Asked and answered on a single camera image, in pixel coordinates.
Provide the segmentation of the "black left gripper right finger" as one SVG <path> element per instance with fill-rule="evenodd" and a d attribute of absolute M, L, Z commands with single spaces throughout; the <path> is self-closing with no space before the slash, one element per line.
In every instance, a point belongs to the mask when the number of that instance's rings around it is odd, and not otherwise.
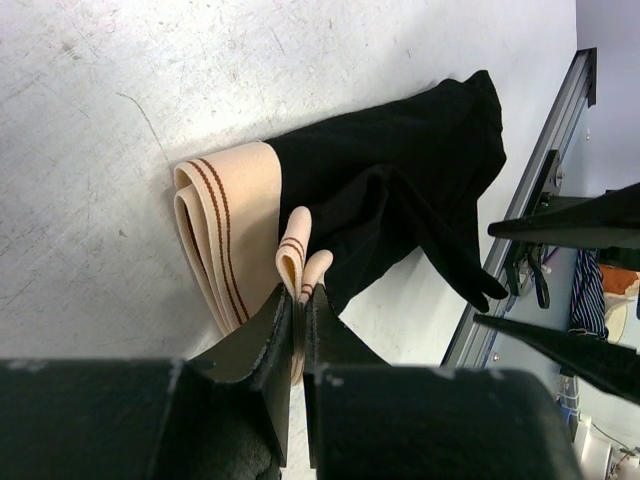
<path fill-rule="evenodd" d="M 305 308 L 309 456 L 320 479 L 578 479 L 545 386 L 519 370 L 393 366 L 336 315 Z"/>

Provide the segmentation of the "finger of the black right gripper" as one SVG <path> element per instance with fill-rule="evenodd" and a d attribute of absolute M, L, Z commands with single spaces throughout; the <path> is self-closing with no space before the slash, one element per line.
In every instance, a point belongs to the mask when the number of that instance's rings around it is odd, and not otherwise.
<path fill-rule="evenodd" d="M 484 314 L 476 313 L 474 321 L 526 343 L 604 393 L 639 402 L 639 353 L 635 349 Z"/>
<path fill-rule="evenodd" d="M 488 233 L 512 240 L 517 219 L 493 223 Z M 639 186 L 637 184 L 579 202 L 540 217 L 542 240 L 549 245 L 582 249 L 639 247 Z"/>

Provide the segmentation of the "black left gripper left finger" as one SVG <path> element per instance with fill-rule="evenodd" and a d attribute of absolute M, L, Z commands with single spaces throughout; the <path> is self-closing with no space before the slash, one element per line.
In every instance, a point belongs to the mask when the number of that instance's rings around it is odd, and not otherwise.
<path fill-rule="evenodd" d="M 192 360 L 5 359 L 5 479 L 277 479 L 287 460 L 292 300 Z"/>

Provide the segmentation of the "black underwear with beige waistband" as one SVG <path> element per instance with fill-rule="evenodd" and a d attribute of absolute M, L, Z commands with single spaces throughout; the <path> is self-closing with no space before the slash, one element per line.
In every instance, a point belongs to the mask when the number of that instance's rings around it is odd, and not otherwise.
<path fill-rule="evenodd" d="M 506 162 L 490 74 L 179 163 L 176 222 L 223 334 L 278 285 L 336 312 L 414 250 L 486 312 L 506 289 L 482 267 L 478 202 Z"/>

